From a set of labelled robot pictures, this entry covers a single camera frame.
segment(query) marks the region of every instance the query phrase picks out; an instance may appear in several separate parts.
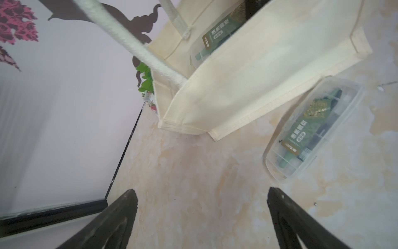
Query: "beige marble surface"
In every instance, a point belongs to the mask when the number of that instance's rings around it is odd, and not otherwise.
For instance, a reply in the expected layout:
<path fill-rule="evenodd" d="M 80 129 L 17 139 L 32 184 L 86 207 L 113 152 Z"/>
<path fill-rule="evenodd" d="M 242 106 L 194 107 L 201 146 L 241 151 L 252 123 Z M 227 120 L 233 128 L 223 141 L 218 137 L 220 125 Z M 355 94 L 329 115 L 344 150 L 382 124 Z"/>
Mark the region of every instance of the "beige marble surface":
<path fill-rule="evenodd" d="M 145 108 L 110 191 L 135 189 L 128 248 L 279 248 L 267 206 L 277 186 L 352 248 L 398 247 L 398 1 L 365 26 L 374 53 L 339 77 L 365 97 L 313 164 L 286 183 L 262 155 L 296 100 L 214 142 L 159 130 Z"/>

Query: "white rope handle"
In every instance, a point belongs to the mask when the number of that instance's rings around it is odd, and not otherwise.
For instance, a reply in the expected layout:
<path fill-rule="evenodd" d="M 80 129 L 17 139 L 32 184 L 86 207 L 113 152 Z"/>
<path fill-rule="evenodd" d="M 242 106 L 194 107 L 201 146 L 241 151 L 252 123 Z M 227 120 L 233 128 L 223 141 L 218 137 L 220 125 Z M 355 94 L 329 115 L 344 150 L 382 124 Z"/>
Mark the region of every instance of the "white rope handle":
<path fill-rule="evenodd" d="M 125 27 L 123 27 L 97 0 L 74 0 L 81 10 L 105 30 L 114 40 L 120 43 L 130 53 L 165 76 L 181 88 L 187 79 L 180 73 L 171 69 L 158 57 L 152 54 L 137 38 L 135 38 Z"/>

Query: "plastic storage box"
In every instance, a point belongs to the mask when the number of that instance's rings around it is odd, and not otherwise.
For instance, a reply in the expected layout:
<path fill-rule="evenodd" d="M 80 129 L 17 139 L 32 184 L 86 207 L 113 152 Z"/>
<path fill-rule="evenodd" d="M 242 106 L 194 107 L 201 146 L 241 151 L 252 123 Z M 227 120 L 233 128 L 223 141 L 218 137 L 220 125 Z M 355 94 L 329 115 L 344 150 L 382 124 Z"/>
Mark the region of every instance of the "plastic storage box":
<path fill-rule="evenodd" d="M 271 175 L 284 181 L 305 170 L 356 108 L 363 91 L 353 81 L 324 78 L 294 110 L 268 153 L 264 152 Z"/>

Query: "beige tote bag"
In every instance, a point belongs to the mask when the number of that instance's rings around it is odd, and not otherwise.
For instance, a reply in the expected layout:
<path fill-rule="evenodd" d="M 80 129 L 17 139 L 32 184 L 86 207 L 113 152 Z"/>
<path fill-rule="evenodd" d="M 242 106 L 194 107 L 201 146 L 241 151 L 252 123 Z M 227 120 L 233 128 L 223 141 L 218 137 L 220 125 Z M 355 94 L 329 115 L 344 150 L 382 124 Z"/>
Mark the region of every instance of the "beige tote bag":
<path fill-rule="evenodd" d="M 198 69 L 189 49 L 237 0 L 182 0 L 160 35 L 141 45 L 96 0 L 75 0 L 151 68 L 160 129 L 218 141 L 311 89 L 372 50 L 361 24 L 378 0 L 272 0 Z"/>

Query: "green product package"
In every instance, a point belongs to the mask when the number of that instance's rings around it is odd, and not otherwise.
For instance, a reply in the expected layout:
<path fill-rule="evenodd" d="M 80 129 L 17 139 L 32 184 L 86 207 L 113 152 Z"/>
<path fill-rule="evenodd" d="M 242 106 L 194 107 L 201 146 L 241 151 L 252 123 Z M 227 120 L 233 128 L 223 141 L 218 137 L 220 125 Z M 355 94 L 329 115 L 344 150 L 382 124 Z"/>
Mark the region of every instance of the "green product package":
<path fill-rule="evenodd" d="M 332 100 L 314 99 L 310 107 L 296 120 L 282 141 L 282 146 L 295 156 L 304 150 L 318 128 L 328 118 Z"/>
<path fill-rule="evenodd" d="M 210 50 L 210 53 L 216 50 L 245 21 L 245 3 L 242 3 L 202 37 L 206 50 Z"/>

